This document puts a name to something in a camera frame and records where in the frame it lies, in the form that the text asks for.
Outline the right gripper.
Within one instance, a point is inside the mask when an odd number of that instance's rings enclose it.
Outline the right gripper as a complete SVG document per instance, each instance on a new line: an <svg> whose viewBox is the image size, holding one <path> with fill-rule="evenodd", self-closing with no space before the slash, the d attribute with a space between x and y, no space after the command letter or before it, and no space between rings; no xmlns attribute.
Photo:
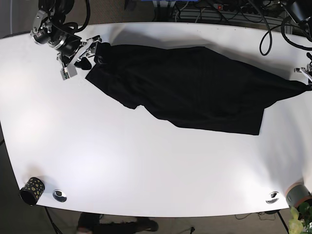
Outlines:
<svg viewBox="0 0 312 234"><path fill-rule="evenodd" d="M89 58L94 57L96 64L107 64L110 58L110 43L102 43L100 35L81 42L70 56L65 55L62 50L57 54L57 61L61 64L61 76L63 80L76 76L77 69L91 70L92 64Z"/></svg>

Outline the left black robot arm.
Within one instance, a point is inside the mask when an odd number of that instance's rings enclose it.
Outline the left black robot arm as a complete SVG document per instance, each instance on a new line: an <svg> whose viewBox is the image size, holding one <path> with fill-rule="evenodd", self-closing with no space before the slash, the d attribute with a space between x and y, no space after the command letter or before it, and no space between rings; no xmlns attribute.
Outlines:
<svg viewBox="0 0 312 234"><path fill-rule="evenodd" d="M282 20L281 34L284 40L291 46L307 51L306 55L310 63L306 67L295 68L294 72L302 73L308 80L308 85L312 87L312 48L296 44L288 39L284 27L290 20L299 27L308 41L312 41L312 1L311 0L280 0L281 6L288 13L288 17Z"/></svg>

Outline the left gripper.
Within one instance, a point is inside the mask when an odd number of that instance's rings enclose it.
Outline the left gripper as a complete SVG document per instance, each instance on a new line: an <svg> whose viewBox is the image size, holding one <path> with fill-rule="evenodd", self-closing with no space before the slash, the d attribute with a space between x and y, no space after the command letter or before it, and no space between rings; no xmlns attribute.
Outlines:
<svg viewBox="0 0 312 234"><path fill-rule="evenodd" d="M306 68L305 67L295 68L294 71L297 73L302 73L308 79L308 85L309 86L312 85L312 67L311 66L307 66Z"/></svg>

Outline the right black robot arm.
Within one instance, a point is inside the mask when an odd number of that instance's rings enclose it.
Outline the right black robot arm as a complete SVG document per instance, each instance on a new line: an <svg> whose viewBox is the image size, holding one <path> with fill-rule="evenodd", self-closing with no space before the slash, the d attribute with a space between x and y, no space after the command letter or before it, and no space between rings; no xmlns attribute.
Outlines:
<svg viewBox="0 0 312 234"><path fill-rule="evenodd" d="M40 0L30 33L35 43L48 44L58 51L57 61L62 66L60 73L63 80L76 76L78 68L91 70L92 65L88 58L93 57L97 64L104 63L104 58L100 55L101 37L95 36L82 41L77 36L89 23L90 2L85 2L86 19L81 27L76 22L65 21L74 3L73 0Z"/></svg>

